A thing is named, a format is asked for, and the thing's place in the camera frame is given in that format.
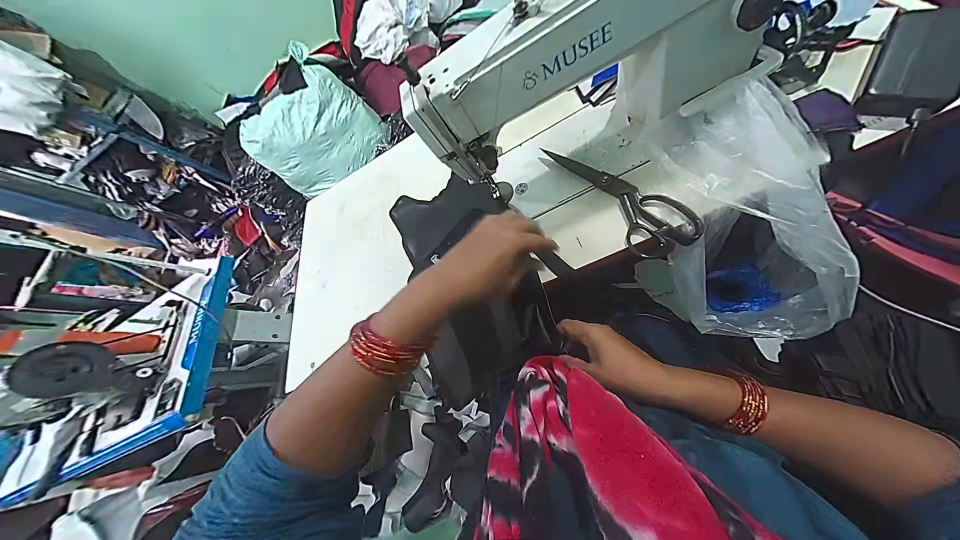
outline red and black fabric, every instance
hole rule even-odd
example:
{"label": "red and black fabric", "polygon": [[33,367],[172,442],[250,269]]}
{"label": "red and black fabric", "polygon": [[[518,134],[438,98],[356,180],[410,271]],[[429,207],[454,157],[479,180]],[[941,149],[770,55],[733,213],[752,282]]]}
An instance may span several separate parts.
{"label": "red and black fabric", "polygon": [[472,536],[778,538],[616,396],[555,356],[519,373]]}
{"label": "red and black fabric", "polygon": [[360,49],[354,44],[360,11],[366,2],[367,0],[333,0],[333,12],[337,17],[337,36],[340,37],[340,43],[357,73],[367,65]]}

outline wrist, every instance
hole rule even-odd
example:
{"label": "wrist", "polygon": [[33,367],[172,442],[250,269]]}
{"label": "wrist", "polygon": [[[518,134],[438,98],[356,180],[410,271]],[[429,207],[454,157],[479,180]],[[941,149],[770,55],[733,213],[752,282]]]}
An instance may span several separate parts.
{"label": "wrist", "polygon": [[666,366],[658,406],[675,408],[721,424],[740,407],[740,387],[722,375]]}
{"label": "wrist", "polygon": [[374,315],[374,331],[399,342],[419,341],[434,332],[451,304],[443,285],[430,272],[417,276]]}

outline woman's left hand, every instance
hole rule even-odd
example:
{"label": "woman's left hand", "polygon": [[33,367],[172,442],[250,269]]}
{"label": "woman's left hand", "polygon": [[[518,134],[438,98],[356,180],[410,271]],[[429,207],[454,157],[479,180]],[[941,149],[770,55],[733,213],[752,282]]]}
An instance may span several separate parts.
{"label": "woman's left hand", "polygon": [[453,306],[469,305],[512,290],[537,268],[531,253],[555,249],[536,223],[507,211],[483,218],[427,273]]}

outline red bangle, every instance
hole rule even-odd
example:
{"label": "red bangle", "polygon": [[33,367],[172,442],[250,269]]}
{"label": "red bangle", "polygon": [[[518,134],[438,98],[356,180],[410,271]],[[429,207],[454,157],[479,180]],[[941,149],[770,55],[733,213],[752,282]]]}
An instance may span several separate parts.
{"label": "red bangle", "polygon": [[715,373],[736,380],[737,385],[740,386],[740,408],[727,419],[724,427],[741,435],[753,435],[767,419],[767,411],[770,408],[767,391],[756,379],[742,373],[727,369],[718,370]]}
{"label": "red bangle", "polygon": [[433,347],[432,342],[406,345],[391,341],[371,329],[369,317],[353,326],[349,344],[350,352],[360,365],[388,377],[407,375]]}

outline purple fabric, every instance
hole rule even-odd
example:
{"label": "purple fabric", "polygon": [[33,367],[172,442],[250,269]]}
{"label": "purple fabric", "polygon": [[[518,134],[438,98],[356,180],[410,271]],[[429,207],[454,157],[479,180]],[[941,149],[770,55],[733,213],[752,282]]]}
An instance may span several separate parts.
{"label": "purple fabric", "polygon": [[794,104],[815,133],[853,132],[863,128],[850,102],[832,90],[817,90]]}

